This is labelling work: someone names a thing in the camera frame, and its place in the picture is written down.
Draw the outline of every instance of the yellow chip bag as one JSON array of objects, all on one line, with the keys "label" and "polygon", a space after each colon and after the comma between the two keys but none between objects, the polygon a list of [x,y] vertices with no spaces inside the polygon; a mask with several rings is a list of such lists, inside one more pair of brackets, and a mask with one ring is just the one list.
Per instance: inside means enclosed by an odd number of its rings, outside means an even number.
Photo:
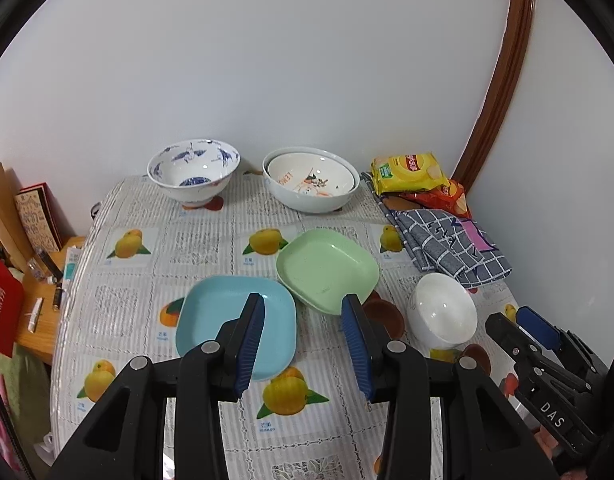
[{"label": "yellow chip bag", "polygon": [[372,162],[372,180],[378,194],[449,186],[432,153],[376,157]]}]

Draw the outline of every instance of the white wall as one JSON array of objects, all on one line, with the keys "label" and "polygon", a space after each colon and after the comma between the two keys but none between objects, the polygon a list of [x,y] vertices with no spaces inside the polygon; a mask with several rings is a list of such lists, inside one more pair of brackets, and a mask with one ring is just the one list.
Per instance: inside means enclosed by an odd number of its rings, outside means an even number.
[{"label": "white wall", "polygon": [[614,67],[563,0],[537,0],[519,85],[469,205],[522,304],[614,355]]},{"label": "white wall", "polygon": [[455,167],[508,0],[48,0],[0,60],[0,160],[47,181],[74,229],[168,142]]}]

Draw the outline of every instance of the fruit print tablecloth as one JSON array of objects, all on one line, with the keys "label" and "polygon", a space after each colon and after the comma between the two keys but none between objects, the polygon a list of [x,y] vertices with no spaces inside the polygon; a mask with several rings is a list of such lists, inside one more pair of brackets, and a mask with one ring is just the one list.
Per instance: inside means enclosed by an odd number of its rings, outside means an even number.
[{"label": "fruit print tablecloth", "polygon": [[[94,221],[62,312],[52,377],[56,448],[62,449],[105,384],[132,357],[144,354],[157,362],[178,356],[179,298],[196,281],[214,274],[276,278],[277,252],[308,229],[334,229],[369,250],[380,264],[376,291],[405,313],[420,273],[390,243],[387,224],[364,186],[342,210],[314,216],[280,204],[256,174],[236,175],[220,198],[197,210],[182,209],[146,176],[122,181]],[[492,378],[499,382],[512,362],[485,335],[484,322],[516,303],[503,282],[483,286],[473,297],[479,323],[472,342],[487,349]],[[358,390],[340,318],[298,302],[296,308],[291,367],[271,381],[252,382],[237,404],[221,405],[229,477],[373,479],[386,406],[368,405]],[[408,334],[404,339],[429,355]],[[295,391],[305,396],[288,396]],[[171,458],[173,408],[170,400],[165,453]],[[432,478],[440,478],[440,412],[433,400],[432,414]]]}]

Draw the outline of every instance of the red chip bag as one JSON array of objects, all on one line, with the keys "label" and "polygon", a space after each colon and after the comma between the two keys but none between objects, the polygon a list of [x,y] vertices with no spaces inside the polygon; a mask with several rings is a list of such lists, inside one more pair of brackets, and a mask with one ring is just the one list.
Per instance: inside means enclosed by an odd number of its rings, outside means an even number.
[{"label": "red chip bag", "polygon": [[23,285],[0,261],[0,353],[11,357],[23,304]]},{"label": "red chip bag", "polygon": [[460,218],[471,219],[471,211],[469,211],[467,206],[465,189],[462,187],[462,184],[452,179],[449,179],[448,186],[438,186],[431,191],[400,193],[400,196],[429,209],[442,209]]}]

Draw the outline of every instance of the blue and white porcelain bowl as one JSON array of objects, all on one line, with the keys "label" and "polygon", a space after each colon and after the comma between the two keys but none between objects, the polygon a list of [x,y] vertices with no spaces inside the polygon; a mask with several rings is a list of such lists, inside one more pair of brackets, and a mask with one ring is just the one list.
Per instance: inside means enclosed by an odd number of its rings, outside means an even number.
[{"label": "blue and white porcelain bowl", "polygon": [[154,155],[147,174],[167,196],[198,207],[225,189],[239,163],[238,150],[226,142],[183,140]]}]

